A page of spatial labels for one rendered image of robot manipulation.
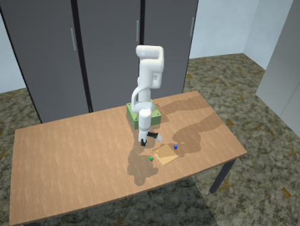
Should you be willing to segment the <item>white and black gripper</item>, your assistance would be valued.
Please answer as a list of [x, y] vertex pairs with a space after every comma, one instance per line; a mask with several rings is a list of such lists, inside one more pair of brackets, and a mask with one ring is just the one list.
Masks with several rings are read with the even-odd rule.
[[[147, 143], [147, 134], [149, 131], [139, 131], [139, 142], [141, 141], [141, 145], [145, 146]], [[144, 143], [144, 144], [143, 144]]]

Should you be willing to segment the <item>tan square mat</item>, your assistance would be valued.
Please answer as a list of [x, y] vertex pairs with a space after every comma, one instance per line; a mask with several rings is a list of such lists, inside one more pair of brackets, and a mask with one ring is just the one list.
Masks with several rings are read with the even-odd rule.
[[152, 151], [152, 153], [159, 160], [162, 166], [178, 157], [168, 144]]

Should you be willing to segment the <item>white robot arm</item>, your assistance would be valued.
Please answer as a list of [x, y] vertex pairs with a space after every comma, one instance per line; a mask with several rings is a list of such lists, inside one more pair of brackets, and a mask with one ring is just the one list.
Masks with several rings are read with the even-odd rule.
[[[150, 102], [150, 89], [159, 89], [161, 86], [164, 50], [160, 46], [139, 45], [136, 47], [136, 54], [141, 59], [138, 87], [132, 94], [131, 108], [132, 112], [139, 114], [139, 129], [148, 131], [151, 128], [151, 116], [154, 111], [154, 104]], [[137, 94], [139, 94], [138, 101], [136, 101]]]

